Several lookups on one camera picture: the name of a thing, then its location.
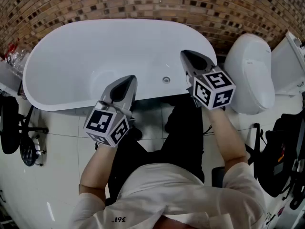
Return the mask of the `white shelf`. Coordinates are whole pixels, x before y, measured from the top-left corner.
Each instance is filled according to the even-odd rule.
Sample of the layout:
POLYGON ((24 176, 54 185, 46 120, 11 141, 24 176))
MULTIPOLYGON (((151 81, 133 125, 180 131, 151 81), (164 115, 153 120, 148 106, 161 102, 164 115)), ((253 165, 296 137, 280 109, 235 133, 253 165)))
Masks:
POLYGON ((21 79, 9 69, 9 66, 6 62, 0 61, 0 90, 17 96, 21 79))

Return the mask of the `person's black shoe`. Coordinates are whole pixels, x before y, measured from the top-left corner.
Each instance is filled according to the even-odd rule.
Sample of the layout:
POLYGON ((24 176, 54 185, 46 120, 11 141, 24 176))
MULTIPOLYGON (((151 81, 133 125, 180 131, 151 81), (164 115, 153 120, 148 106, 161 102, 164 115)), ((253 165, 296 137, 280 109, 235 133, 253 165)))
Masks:
POLYGON ((142 139, 142 131, 135 127, 134 125, 130 128, 128 135, 133 138, 135 141, 140 141, 142 139))
POLYGON ((176 129, 176 119, 168 118, 167 123, 164 126, 164 130, 166 133, 170 133, 176 129))

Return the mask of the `person's white shirt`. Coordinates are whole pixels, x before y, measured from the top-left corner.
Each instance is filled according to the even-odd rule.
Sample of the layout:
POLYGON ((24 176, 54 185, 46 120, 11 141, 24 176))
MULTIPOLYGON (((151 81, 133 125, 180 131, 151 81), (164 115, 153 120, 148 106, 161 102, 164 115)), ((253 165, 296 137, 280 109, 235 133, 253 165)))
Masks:
POLYGON ((162 216, 198 229, 261 229, 265 211, 246 163, 231 167, 221 188, 204 185, 178 166, 149 164, 132 172, 109 206, 81 194, 69 229, 153 229, 162 216))

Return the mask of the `black round mesh stool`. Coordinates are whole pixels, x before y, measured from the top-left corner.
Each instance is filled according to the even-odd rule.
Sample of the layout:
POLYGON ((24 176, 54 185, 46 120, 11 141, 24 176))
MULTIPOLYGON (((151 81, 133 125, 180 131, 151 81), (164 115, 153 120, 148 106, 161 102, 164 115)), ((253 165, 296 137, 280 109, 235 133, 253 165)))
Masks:
POLYGON ((37 165, 42 167, 47 153, 40 141, 39 134, 33 137, 25 136, 20 140, 20 156, 24 164, 28 167, 37 165))

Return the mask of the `clear plastic bag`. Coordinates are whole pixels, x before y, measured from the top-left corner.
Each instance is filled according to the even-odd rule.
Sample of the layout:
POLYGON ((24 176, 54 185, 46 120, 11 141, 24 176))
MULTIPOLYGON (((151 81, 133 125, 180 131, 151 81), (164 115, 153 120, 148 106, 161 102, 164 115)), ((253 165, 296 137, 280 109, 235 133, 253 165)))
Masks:
POLYGON ((21 50, 13 53, 10 52, 6 57, 6 62, 9 65, 8 69, 20 79, 23 77, 24 67, 29 55, 28 51, 21 50))

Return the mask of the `person's right forearm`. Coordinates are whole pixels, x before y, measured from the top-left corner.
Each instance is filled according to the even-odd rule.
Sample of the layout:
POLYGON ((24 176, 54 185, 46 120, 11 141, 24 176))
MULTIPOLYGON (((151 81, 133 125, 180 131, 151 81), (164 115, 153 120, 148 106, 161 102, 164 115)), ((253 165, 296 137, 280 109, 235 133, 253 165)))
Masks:
POLYGON ((221 108, 209 110, 208 118, 224 160, 225 171, 238 163, 247 163, 245 143, 221 108))

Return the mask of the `white toilet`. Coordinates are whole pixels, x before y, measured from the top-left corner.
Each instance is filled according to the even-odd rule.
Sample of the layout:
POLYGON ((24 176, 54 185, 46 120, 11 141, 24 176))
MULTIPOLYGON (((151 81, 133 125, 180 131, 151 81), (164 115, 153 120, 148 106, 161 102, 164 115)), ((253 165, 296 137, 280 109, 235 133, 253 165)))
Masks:
POLYGON ((273 107, 271 49, 254 34, 241 35, 230 48, 224 70, 236 85, 231 107, 240 114, 256 115, 273 107))

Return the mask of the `person's left forearm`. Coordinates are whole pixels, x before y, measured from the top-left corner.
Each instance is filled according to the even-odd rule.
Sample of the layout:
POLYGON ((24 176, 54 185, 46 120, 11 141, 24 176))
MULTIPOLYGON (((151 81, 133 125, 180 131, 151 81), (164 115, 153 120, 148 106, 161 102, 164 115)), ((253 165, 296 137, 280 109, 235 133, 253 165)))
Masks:
POLYGON ((105 201, 105 188, 117 152, 116 147, 100 144, 86 165, 80 179, 79 194, 90 193, 105 201))

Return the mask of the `black bag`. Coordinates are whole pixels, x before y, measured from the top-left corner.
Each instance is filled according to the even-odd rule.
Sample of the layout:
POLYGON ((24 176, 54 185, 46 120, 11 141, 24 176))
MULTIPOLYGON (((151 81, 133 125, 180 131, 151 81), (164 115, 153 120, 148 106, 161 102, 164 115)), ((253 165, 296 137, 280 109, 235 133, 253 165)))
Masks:
POLYGON ((282 194, 289 179, 298 179, 305 161, 305 110, 298 114, 282 114, 272 130, 265 132, 266 146, 260 154, 258 181, 272 197, 282 194), (280 163, 282 148, 285 156, 280 163))

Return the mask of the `person's left black shoe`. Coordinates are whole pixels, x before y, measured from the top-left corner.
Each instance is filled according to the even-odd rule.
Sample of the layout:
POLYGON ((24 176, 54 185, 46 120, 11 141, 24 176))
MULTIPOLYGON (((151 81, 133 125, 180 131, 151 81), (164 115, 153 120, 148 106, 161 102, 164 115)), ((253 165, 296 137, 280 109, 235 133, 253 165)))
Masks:
POLYGON ((135 141, 140 141, 142 139, 142 131, 135 127, 134 125, 130 128, 128 135, 133 138, 135 141))

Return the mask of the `person's right black shoe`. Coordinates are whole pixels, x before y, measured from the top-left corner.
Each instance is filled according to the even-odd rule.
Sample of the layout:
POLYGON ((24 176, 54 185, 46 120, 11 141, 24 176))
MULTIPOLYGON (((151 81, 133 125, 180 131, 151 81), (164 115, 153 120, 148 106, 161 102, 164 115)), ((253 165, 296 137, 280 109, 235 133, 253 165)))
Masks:
POLYGON ((164 130, 166 133, 170 133, 176 129, 176 119, 168 118, 167 123, 164 126, 164 130))

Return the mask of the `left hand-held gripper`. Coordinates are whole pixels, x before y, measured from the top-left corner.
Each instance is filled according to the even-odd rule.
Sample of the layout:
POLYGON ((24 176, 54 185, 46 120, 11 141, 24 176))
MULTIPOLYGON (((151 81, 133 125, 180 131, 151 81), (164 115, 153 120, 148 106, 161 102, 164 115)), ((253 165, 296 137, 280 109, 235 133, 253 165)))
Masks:
POLYGON ((137 86, 136 76, 127 75, 105 88, 83 127, 94 142, 116 147, 128 133, 132 113, 127 109, 134 103, 137 86))

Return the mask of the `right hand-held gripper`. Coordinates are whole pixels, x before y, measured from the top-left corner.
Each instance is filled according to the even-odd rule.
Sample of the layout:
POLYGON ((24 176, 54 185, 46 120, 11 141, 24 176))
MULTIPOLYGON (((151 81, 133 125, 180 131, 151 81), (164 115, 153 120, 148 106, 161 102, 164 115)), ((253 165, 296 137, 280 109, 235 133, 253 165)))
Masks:
POLYGON ((196 107, 213 110, 231 103, 236 85, 225 71, 219 67, 212 69, 215 64, 209 57, 195 51, 183 50, 180 59, 186 75, 189 76, 190 86, 187 91, 196 107))

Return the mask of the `black office chair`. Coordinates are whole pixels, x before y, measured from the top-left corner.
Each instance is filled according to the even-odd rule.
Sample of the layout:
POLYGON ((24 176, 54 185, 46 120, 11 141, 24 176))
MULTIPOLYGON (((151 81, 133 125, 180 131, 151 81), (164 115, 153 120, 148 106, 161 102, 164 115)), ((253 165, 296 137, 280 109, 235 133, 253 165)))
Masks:
POLYGON ((30 131, 49 132, 46 127, 29 127, 34 106, 26 116, 19 113, 19 104, 13 96, 0 97, 0 141, 3 153, 13 154, 20 146, 22 138, 30 131))

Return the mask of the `black star base chair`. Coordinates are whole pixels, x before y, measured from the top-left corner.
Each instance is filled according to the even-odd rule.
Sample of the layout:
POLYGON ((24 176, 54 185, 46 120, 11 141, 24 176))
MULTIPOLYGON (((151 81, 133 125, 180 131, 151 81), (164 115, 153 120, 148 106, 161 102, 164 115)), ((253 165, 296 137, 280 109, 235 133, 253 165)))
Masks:
POLYGON ((255 133, 255 143, 254 143, 254 148, 252 149, 250 146, 245 144, 246 151, 250 155, 248 158, 248 165, 253 164, 253 169, 254 169, 254 178, 257 180, 257 175, 258 175, 258 163, 257 161, 260 158, 260 141, 263 140, 263 130, 260 128, 259 123, 254 123, 252 124, 252 127, 256 129, 255 133))

